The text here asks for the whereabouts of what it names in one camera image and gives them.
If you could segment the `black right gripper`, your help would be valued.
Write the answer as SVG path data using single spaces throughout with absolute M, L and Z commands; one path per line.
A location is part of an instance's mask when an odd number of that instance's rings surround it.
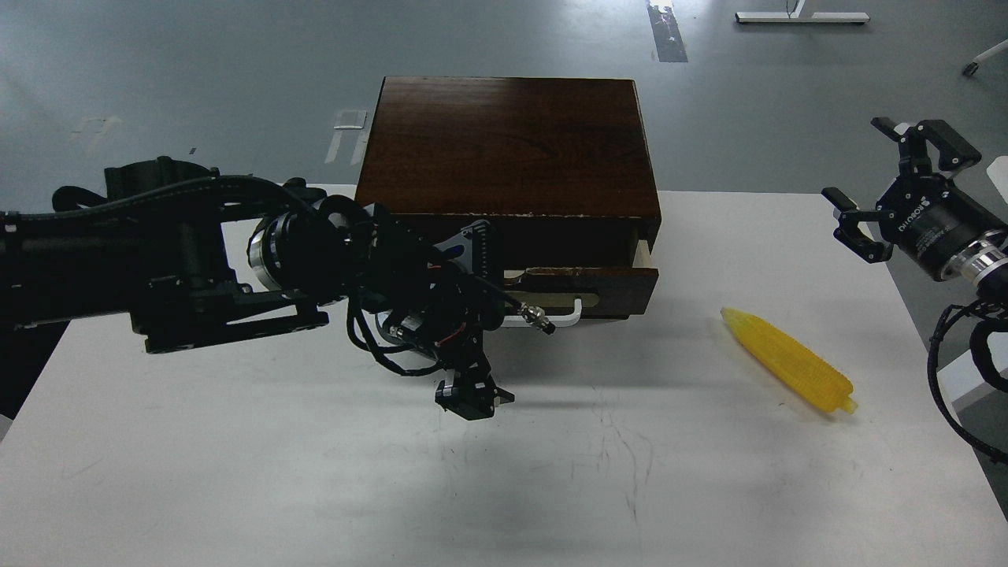
M 910 256 L 935 281 L 960 276 L 965 254 L 976 241 L 1006 243 L 1006 223 L 985 209 L 953 180 L 933 175 L 928 145 L 937 151 L 937 169 L 952 176 L 980 164 L 982 154 L 944 120 L 896 123 L 874 117 L 870 124 L 898 147 L 898 176 L 879 197 L 875 209 L 859 209 L 838 187 L 825 187 L 821 196 L 835 209 L 838 226 L 832 233 L 839 243 L 867 263 L 887 262 L 894 245 Z M 885 240 L 875 240 L 861 229 L 878 224 Z

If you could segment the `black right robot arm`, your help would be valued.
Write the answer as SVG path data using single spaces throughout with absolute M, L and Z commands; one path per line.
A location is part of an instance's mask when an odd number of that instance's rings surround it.
M 943 120 L 875 117 L 871 125 L 897 144 L 898 173 L 872 209 L 859 209 L 836 187 L 822 190 L 836 209 L 834 237 L 868 263 L 889 261 L 900 249 L 930 279 L 972 284 L 989 312 L 969 337 L 973 362 L 987 384 L 1005 391 L 988 339 L 1006 330 L 1006 223 L 954 182 L 978 164 L 980 151 Z

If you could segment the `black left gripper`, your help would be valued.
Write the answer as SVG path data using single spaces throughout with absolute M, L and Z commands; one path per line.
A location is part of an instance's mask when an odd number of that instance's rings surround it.
M 433 243 L 382 205 L 348 203 L 343 233 L 346 333 L 357 348 L 399 376 L 450 371 L 435 403 L 467 421 L 515 402 L 490 376 L 483 346 L 506 313 L 500 238 L 489 221 Z

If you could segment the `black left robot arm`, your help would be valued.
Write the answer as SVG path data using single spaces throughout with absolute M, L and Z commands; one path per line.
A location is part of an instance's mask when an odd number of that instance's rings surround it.
M 64 186 L 50 214 L 2 213 L 2 410 L 13 417 L 72 320 L 128 313 L 149 353 L 327 325 L 399 376 L 447 371 L 444 410 L 474 421 L 514 401 L 484 334 L 521 309 L 486 221 L 433 244 L 377 203 L 295 177 L 159 157 L 105 171 L 106 194 Z

